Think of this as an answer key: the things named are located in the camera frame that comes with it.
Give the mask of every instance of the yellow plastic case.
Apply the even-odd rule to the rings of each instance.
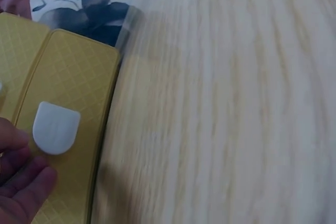
[[[10,14],[0,14],[0,116],[32,133],[47,101],[81,113],[76,141],[58,156],[42,153],[58,184],[33,223],[89,223],[103,128],[119,64],[115,48]]]

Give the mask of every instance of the white tab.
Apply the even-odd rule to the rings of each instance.
[[[79,121],[79,112],[41,102],[33,125],[34,141],[45,153],[62,154],[75,142]]]

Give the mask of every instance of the wooden table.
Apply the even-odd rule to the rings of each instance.
[[[94,223],[335,223],[336,1],[134,5]]]

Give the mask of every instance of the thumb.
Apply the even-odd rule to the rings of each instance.
[[[18,130],[12,123],[0,118],[0,150],[16,150],[28,145],[29,136],[24,131]]]

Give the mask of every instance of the grid pattern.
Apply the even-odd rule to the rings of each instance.
[[[1,13],[0,31],[0,82],[3,84],[0,116],[12,120],[30,67],[49,28]]]
[[[2,15],[0,77],[8,86],[6,97],[11,94],[14,108],[48,29],[9,15],[5,15],[4,21]],[[90,180],[118,62],[119,55],[114,48],[62,30],[53,32],[46,43],[27,89],[17,126],[31,134],[41,101],[79,111],[81,122],[73,147],[65,154],[47,156],[58,171],[59,180],[33,223],[77,224],[87,221],[89,192],[93,185]],[[30,146],[34,155],[44,155],[33,141]]]

